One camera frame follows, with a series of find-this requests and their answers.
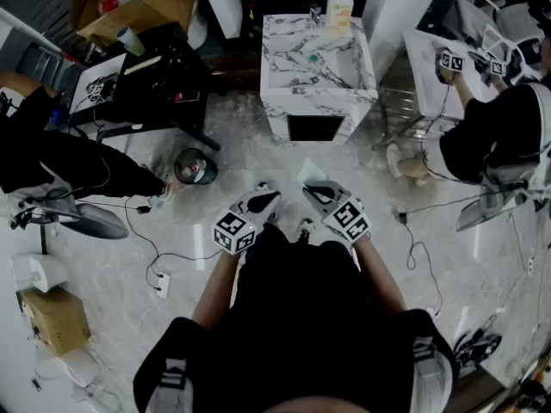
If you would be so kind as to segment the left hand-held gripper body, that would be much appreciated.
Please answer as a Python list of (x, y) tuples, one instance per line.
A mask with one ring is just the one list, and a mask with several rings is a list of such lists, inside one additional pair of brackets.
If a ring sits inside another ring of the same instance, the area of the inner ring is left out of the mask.
[(257, 189), (244, 194), (222, 209), (214, 220), (213, 242), (231, 255), (247, 250), (275, 213), (281, 198), (281, 193), (274, 189)]

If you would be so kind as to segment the person's right forearm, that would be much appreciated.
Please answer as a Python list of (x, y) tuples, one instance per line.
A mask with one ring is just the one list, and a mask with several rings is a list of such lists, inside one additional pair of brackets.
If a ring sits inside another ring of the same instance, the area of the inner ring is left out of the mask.
[(368, 235), (359, 237), (353, 248), (373, 302), (389, 316), (406, 311), (403, 294)]

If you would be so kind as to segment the clear soap pump bottle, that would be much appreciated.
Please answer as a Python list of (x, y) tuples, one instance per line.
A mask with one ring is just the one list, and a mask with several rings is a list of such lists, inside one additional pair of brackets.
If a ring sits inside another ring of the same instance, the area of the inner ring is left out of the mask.
[(327, 0), (325, 27), (332, 34), (347, 34), (354, 0)]

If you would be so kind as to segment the dark round waste bin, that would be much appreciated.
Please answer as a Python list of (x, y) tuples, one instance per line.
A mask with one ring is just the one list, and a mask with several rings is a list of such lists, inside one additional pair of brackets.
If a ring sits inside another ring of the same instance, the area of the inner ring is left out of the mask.
[(176, 157), (174, 173), (184, 185), (208, 185), (216, 179), (218, 169), (214, 161), (202, 151), (189, 148)]

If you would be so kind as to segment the chrome metal rack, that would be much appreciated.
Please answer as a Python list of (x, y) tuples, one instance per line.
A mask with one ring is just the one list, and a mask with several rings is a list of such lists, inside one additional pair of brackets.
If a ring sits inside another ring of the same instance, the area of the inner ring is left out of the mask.
[(421, 113), (411, 74), (397, 77), (386, 74), (379, 94), (381, 137), (374, 145), (375, 150), (383, 150), (390, 144), (420, 146), (433, 122), (443, 117), (443, 106), (429, 115)]

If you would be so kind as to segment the grey office chair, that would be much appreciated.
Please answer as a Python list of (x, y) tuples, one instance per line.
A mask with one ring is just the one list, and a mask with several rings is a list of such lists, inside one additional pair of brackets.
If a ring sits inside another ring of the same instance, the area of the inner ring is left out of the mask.
[(10, 227), (61, 225), (85, 236), (121, 240), (128, 236), (126, 225), (114, 213), (99, 206), (77, 203), (71, 186), (54, 182), (20, 188), (7, 194), (11, 206)]
[(489, 168), (478, 199), (465, 206), (456, 230), (465, 231), (532, 201), (539, 211), (551, 200), (551, 160)]

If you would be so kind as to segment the black table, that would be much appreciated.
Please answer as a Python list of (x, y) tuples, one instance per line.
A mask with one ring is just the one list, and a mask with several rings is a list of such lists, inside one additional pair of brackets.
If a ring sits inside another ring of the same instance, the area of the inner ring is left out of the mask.
[[(110, 102), (81, 110), (72, 126), (104, 125), (106, 138), (169, 128), (186, 132), (218, 151), (204, 131), (208, 95), (215, 92), (211, 72), (188, 43), (181, 25), (170, 22), (138, 34), (145, 53), (126, 55)], [(162, 59), (124, 75), (125, 69), (162, 55)]]

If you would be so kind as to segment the white sink cabinet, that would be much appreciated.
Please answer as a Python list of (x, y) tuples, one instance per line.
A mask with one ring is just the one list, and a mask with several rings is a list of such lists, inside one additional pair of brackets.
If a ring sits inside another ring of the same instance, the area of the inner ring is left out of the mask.
[(473, 60), (468, 56), (469, 47), (463, 42), (448, 40), (412, 28), (405, 30), (404, 42), (412, 68), (421, 115), (434, 118), (445, 105), (444, 116), (457, 120), (464, 117), (464, 108), (456, 89), (454, 87), (450, 89), (436, 76), (436, 50), (441, 47), (447, 47), (463, 58), (462, 74), (476, 99), (489, 102), (498, 95), (492, 85), (486, 86), (482, 82), (480, 74), (475, 70)]

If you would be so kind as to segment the idle hand-held gripper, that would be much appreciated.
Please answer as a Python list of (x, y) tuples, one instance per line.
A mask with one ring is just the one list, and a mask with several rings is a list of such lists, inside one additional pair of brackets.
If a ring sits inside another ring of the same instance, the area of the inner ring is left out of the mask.
[(115, 94), (118, 77), (119, 74), (115, 72), (88, 83), (86, 86), (87, 99), (95, 104), (110, 102)]

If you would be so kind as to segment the small brown cardboard box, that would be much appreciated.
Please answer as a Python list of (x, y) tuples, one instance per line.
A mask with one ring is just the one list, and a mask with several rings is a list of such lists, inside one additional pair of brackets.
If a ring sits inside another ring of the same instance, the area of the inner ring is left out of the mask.
[(90, 328), (82, 300), (63, 287), (47, 293), (38, 289), (21, 292), (22, 302), (30, 311), (30, 323), (40, 341), (55, 355), (63, 356), (81, 348), (90, 338)]

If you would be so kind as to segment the white paper roll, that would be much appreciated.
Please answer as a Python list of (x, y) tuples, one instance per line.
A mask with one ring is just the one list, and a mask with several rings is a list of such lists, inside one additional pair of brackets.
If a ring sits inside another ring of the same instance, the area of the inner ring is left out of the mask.
[(67, 267), (51, 255), (19, 254), (9, 260), (16, 291), (36, 288), (47, 293), (69, 279)]

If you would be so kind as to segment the green plastic cup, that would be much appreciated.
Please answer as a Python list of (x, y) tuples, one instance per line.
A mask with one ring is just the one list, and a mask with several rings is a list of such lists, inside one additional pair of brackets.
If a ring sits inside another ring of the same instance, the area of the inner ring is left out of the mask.
[(140, 57), (145, 52), (145, 47), (136, 35), (125, 37), (121, 40), (125, 49), (132, 55)]

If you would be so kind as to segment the blue round cap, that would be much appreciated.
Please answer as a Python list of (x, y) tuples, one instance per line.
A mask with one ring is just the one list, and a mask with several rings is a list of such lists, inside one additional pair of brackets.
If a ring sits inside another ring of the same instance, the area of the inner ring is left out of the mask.
[(57, 106), (51, 113), (46, 130), (56, 130), (65, 126), (70, 118), (69, 110), (64, 105)]

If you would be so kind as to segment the large brown cardboard box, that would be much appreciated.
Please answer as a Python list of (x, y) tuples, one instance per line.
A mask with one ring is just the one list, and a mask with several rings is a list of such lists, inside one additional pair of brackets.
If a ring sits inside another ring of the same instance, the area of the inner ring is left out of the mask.
[(103, 14), (104, 0), (72, 0), (70, 22), (72, 30), (101, 48), (118, 41), (117, 34), (130, 28), (140, 34), (170, 22), (189, 28), (195, 0), (129, 0), (111, 3), (111, 10)]

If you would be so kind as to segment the white mesh chair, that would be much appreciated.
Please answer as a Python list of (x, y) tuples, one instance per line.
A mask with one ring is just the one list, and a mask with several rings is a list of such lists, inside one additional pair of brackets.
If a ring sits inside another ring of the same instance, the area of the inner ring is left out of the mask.
[(443, 26), (469, 51), (507, 65), (507, 83), (539, 79), (536, 65), (544, 32), (529, 12), (527, 3), (500, 8), (491, 0), (455, 0)]

